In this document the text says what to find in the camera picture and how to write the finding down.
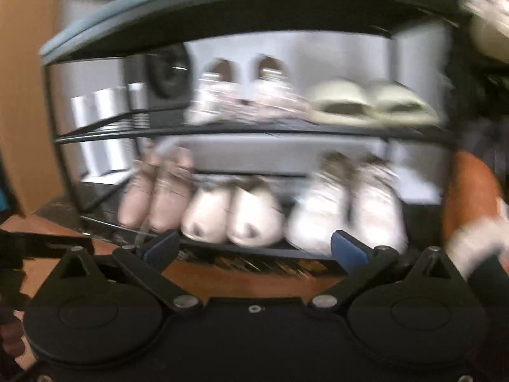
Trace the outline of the person left hand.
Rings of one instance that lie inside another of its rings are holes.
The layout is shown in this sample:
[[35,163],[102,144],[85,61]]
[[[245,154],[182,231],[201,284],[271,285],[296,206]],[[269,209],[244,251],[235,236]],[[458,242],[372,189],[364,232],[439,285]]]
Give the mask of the person left hand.
[[25,353],[23,325],[15,315],[1,321],[1,348],[14,359]]

